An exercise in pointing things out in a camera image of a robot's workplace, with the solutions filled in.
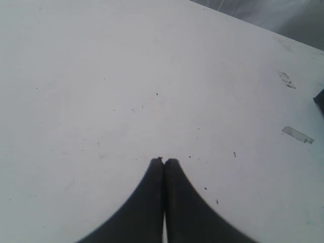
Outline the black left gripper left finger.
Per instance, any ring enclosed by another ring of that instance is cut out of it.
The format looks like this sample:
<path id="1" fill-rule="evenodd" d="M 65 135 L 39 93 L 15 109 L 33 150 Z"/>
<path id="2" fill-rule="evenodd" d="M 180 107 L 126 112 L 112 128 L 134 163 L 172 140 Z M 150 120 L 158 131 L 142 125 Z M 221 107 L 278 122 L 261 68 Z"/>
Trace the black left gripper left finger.
<path id="1" fill-rule="evenodd" d="M 164 164 L 160 157 L 153 158 L 127 201 L 79 242 L 162 242 L 164 187 Z"/>

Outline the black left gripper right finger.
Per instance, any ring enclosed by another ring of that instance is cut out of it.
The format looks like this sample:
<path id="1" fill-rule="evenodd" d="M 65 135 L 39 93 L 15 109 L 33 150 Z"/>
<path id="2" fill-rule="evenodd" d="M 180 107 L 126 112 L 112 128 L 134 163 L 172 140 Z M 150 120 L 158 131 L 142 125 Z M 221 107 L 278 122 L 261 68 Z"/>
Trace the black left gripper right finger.
<path id="1" fill-rule="evenodd" d="M 196 192 L 176 159 L 165 162 L 168 242 L 248 242 Z"/>

